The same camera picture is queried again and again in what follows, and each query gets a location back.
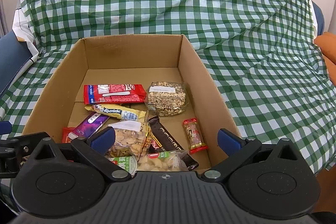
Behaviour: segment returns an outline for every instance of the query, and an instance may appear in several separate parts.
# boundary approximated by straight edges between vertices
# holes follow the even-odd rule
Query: box flap
[[[177,67],[181,35],[128,34],[85,38],[89,69]]]
[[[188,84],[190,100],[209,146],[211,165],[214,166],[227,157],[218,147],[218,130],[226,128],[239,136],[238,128],[208,70],[185,36],[182,39],[178,67],[183,80]]]
[[[62,127],[68,125],[87,68],[84,43],[79,40],[44,87],[23,130],[24,135],[45,131],[56,142],[62,141]]]

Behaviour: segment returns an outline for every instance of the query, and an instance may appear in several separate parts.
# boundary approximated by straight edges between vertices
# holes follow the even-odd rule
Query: white label
[[[70,139],[75,139],[75,138],[78,138],[78,136],[76,135],[76,134],[73,134],[72,132],[70,132],[69,134],[68,134],[68,137],[70,138]]]
[[[90,118],[88,118],[88,123],[93,123],[98,117],[100,116],[99,113],[93,114]]]
[[[122,122],[110,123],[109,127],[140,132],[141,123],[137,121],[122,121]]]
[[[171,88],[170,86],[151,86],[149,88],[149,92],[169,92],[176,93],[175,88]]]
[[[98,93],[108,93],[109,92],[109,85],[98,85]]]

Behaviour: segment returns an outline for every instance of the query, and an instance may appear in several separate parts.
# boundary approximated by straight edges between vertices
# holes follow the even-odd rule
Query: red wrapper
[[[84,85],[85,104],[143,103],[145,97],[142,85]]]
[[[70,143],[71,139],[68,137],[68,134],[72,132],[75,127],[63,127],[63,138],[62,143]]]
[[[208,149],[208,146],[203,141],[203,137],[196,118],[184,120],[183,125],[189,138],[190,154]]]

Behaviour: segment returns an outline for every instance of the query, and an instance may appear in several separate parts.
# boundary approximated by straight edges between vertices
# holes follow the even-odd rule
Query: barcode
[[[138,119],[138,115],[136,115],[135,113],[129,112],[129,111],[125,111],[123,115],[123,119],[130,120],[130,121],[136,121]]]

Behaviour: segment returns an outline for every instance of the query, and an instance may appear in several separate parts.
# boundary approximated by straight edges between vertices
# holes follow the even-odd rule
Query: snack
[[[143,103],[142,85],[84,85],[85,104]]]
[[[68,136],[70,139],[74,139],[76,136],[84,136],[85,138],[88,138],[96,133],[108,118],[109,117],[106,115],[92,112],[79,124],[79,126],[72,130]]]
[[[145,100],[149,110],[159,116],[173,116],[184,112],[187,95],[184,84],[172,82],[153,82]]]
[[[75,127],[63,127],[63,134],[62,134],[62,143],[70,143],[71,139],[69,138],[68,134],[72,132]]]
[[[91,110],[109,117],[117,118],[119,120],[136,121],[146,115],[145,111],[140,111],[120,105],[105,104],[105,105],[87,105],[86,110]]]
[[[185,163],[181,160],[185,154],[186,151],[183,150],[154,153],[141,156],[139,162],[134,156],[107,158],[131,175],[134,175],[136,171],[188,171]]]
[[[183,150],[179,143],[173,138],[173,136],[165,129],[165,127],[160,123],[158,116],[150,118],[148,123],[151,127],[153,133],[153,140],[151,146],[149,147],[150,153],[158,153],[164,151],[172,150]],[[186,164],[189,171],[194,170],[198,167],[198,162],[192,157],[186,154],[182,160]]]
[[[142,148],[141,156],[145,156],[148,154],[149,147],[151,146],[153,140],[153,132],[151,130],[150,126],[147,126],[147,134],[146,134],[146,139],[145,143]]]
[[[183,125],[190,141],[190,154],[208,149],[208,146],[203,141],[203,137],[196,118],[184,120]]]
[[[109,124],[115,130],[115,143],[108,151],[109,157],[134,155],[138,160],[145,145],[148,113],[137,121],[122,121]]]
[[[181,157],[185,154],[185,151],[178,150],[141,156],[138,162],[137,170],[161,172],[188,171],[185,163],[181,160]]]
[[[137,159],[134,156],[108,158],[114,164],[126,170],[131,175],[137,171]]]

